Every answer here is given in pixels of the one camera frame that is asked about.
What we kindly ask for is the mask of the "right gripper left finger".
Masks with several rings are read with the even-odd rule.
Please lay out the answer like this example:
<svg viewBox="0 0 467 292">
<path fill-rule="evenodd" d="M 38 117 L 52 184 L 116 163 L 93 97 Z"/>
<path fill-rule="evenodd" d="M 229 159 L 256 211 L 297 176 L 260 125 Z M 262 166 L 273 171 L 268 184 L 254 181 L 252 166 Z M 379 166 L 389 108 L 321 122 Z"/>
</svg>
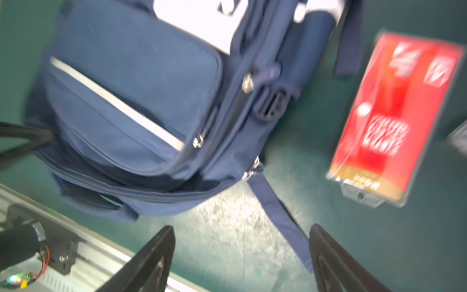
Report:
<svg viewBox="0 0 467 292">
<path fill-rule="evenodd" d="M 172 226 L 164 226 L 98 292 L 163 292 L 175 251 Z"/>
</svg>

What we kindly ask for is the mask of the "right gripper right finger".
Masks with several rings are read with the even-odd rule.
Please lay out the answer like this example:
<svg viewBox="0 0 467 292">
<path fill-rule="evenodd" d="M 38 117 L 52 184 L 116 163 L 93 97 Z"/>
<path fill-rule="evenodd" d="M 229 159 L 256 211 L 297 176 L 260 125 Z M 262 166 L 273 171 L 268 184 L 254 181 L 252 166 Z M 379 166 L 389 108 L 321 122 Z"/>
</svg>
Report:
<svg viewBox="0 0 467 292">
<path fill-rule="evenodd" d="M 310 230 L 310 252 L 320 292 L 390 292 L 318 224 Z"/>
</svg>

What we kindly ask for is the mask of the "navy blue backpack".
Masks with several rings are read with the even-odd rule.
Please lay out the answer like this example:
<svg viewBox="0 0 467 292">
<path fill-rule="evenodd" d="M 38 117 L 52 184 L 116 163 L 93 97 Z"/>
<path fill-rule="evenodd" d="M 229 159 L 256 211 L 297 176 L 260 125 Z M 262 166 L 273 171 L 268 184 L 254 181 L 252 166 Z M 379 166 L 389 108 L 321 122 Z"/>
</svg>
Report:
<svg viewBox="0 0 467 292">
<path fill-rule="evenodd" d="M 53 132 L 37 153 L 60 196 L 133 222 L 185 212 L 246 181 L 308 271 L 309 240 L 260 154 L 312 78 L 337 26 L 336 75 L 359 71 L 363 1 L 236 1 L 230 54 L 162 18 L 192 1 L 65 1 L 24 112 Z"/>
</svg>

